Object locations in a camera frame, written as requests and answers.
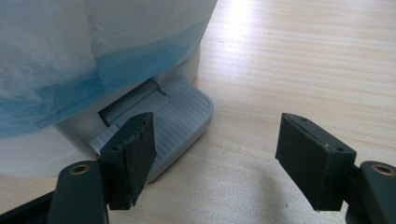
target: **wood grain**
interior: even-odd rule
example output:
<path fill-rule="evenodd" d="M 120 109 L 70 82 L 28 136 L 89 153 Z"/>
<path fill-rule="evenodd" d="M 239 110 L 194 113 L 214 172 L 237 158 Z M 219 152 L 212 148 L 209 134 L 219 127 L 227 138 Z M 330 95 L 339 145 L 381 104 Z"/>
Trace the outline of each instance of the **wood grain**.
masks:
<path fill-rule="evenodd" d="M 111 223 L 345 223 L 313 211 L 275 160 L 282 112 L 396 165 L 396 2 L 219 0 L 194 84 L 208 131 Z M 0 175 L 0 212 L 55 179 Z"/>

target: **foot pedal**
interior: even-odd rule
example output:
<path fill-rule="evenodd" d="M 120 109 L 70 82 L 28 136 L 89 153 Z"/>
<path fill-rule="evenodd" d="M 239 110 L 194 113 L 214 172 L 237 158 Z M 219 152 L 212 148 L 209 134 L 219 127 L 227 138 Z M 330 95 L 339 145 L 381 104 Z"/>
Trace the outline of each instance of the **foot pedal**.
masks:
<path fill-rule="evenodd" d="M 91 141 L 91 146 L 100 154 L 129 118 L 146 112 L 154 114 L 157 151 L 148 174 L 148 182 L 151 182 L 206 130 L 213 104 L 183 77 L 175 78 L 162 88 L 149 80 L 99 112 L 108 128 Z"/>

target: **wooden table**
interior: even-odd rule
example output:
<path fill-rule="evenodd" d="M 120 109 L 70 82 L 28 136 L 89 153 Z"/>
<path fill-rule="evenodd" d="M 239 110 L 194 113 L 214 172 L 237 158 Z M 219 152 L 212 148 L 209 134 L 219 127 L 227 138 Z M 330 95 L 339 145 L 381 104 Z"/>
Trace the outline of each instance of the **wooden table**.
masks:
<path fill-rule="evenodd" d="M 275 159 L 282 112 L 396 165 L 396 2 L 219 0 L 194 84 L 208 131 L 110 223 L 344 223 L 315 212 Z M 55 178 L 0 175 L 0 213 Z"/>

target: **gray plastic object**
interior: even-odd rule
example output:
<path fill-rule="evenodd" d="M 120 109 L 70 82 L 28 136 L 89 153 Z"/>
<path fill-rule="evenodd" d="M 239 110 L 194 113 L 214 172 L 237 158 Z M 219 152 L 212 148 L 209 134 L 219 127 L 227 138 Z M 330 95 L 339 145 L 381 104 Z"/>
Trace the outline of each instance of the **gray plastic object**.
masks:
<path fill-rule="evenodd" d="M 99 112 L 108 128 L 91 141 L 91 146 L 100 153 L 126 120 L 145 112 L 154 114 L 157 157 L 148 174 L 151 182 L 206 130 L 213 104 L 184 77 L 177 77 L 162 88 L 149 80 Z"/>

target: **plastic bag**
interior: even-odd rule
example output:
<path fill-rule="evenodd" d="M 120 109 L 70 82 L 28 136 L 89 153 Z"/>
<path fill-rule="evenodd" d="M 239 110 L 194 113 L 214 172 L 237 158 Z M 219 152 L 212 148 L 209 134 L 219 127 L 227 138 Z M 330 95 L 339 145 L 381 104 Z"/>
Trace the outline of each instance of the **plastic bag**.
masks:
<path fill-rule="evenodd" d="M 0 2 L 0 137 L 47 127 L 185 61 L 216 0 Z"/>

